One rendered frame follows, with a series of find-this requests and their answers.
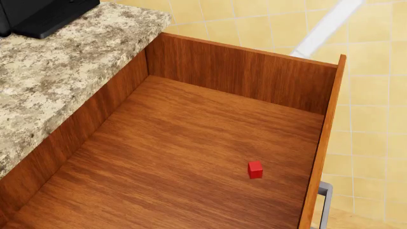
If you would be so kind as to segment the brown wooden drawer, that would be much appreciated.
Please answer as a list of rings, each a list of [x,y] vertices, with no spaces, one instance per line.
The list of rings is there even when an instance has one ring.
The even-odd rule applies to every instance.
[[[309,229],[346,60],[160,34],[0,179],[0,229]]]

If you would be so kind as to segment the small red cube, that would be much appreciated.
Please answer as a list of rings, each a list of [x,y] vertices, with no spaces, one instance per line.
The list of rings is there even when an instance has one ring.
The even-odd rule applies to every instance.
[[[260,161],[248,163],[248,175],[250,179],[261,179],[263,177],[263,167]]]

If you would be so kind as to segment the speckled granite countertop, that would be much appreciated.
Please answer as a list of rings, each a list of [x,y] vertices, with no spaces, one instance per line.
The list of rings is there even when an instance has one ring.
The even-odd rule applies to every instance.
[[[147,47],[170,13],[103,2],[44,39],[0,39],[0,179]]]

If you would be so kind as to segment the black appliance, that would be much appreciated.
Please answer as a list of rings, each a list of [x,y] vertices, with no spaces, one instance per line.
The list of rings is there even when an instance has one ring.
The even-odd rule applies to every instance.
[[[44,39],[100,4],[100,0],[0,0],[0,37]]]

